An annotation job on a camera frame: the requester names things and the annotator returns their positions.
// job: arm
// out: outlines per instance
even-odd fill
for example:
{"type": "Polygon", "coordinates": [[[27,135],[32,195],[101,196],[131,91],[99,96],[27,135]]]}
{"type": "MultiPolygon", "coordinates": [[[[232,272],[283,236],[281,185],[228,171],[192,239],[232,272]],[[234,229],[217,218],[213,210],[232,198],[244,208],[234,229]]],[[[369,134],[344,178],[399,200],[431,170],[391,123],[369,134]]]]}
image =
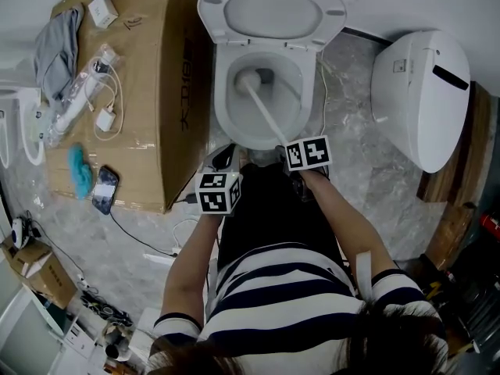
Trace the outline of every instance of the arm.
{"type": "Polygon", "coordinates": [[[203,324],[203,286],[221,220],[200,217],[166,278],[161,315],[183,313],[203,324]]]}
{"type": "Polygon", "coordinates": [[[326,177],[313,171],[302,171],[301,175],[337,236],[354,275],[356,256],[368,251],[372,255],[372,277],[397,268],[373,225],[342,197],[326,177]]]}

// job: blue sponge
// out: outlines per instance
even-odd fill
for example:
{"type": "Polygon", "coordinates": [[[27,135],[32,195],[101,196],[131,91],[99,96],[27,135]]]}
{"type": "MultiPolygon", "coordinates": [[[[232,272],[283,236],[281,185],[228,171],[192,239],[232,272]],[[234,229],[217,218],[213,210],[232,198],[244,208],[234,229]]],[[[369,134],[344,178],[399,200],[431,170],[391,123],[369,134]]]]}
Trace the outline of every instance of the blue sponge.
{"type": "Polygon", "coordinates": [[[92,171],[84,163],[84,150],[80,145],[71,146],[68,151],[71,181],[75,184],[75,194],[78,199],[84,198],[92,188],[92,171]]]}

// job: striped shirt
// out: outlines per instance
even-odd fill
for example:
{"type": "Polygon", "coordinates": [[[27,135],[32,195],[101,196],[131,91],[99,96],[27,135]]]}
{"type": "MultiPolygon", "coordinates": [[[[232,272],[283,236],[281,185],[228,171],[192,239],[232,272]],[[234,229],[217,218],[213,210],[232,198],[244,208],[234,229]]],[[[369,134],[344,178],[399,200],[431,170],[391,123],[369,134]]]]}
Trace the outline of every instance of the striped shirt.
{"type": "MultiPolygon", "coordinates": [[[[400,270],[384,271],[372,285],[377,304],[433,310],[400,270]]],[[[156,321],[154,334],[176,346],[210,341],[237,357],[245,374],[330,375],[339,370],[335,357],[363,304],[334,261],[307,245],[281,243],[252,250],[220,271],[204,327],[171,313],[156,321]]]]}

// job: white toilet seat cover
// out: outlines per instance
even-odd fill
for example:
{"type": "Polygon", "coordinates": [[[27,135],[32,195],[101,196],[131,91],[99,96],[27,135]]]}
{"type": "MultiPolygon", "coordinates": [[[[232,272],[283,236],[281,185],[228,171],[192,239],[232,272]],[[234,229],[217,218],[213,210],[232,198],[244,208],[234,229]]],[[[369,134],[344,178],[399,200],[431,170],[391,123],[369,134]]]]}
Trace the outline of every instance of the white toilet seat cover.
{"type": "Polygon", "coordinates": [[[320,51],[344,27],[343,0],[198,0],[214,43],[320,51]]]}

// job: marble floor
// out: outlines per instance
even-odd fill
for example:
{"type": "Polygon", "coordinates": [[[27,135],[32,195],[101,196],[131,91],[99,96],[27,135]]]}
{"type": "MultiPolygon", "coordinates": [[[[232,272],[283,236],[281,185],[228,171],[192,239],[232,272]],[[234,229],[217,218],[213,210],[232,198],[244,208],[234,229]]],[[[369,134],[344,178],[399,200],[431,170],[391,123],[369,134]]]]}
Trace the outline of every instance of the marble floor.
{"type": "MultiPolygon", "coordinates": [[[[444,204],[426,204],[416,198],[421,171],[377,131],[370,112],[373,61],[383,49],[360,37],[340,34],[325,49],[328,87],[326,130],[333,156],[332,182],[378,229],[395,259],[422,253],[430,241],[444,204]]],[[[324,87],[316,72],[313,113],[302,136],[322,127],[324,87]]],[[[210,150],[228,142],[212,111],[210,150]]],[[[263,159],[261,155],[252,155],[263,159]]],[[[50,238],[77,262],[87,282],[110,304],[137,321],[144,307],[159,308],[166,267],[144,258],[154,251],[125,235],[111,218],[90,202],[51,194],[45,168],[33,167],[22,152],[2,186],[13,215],[29,209],[50,238]]],[[[166,215],[116,209],[115,217],[134,236],[162,250],[182,245],[197,219],[195,205],[178,203],[166,215]]],[[[62,254],[72,276],[77,269],[62,254]]]]}

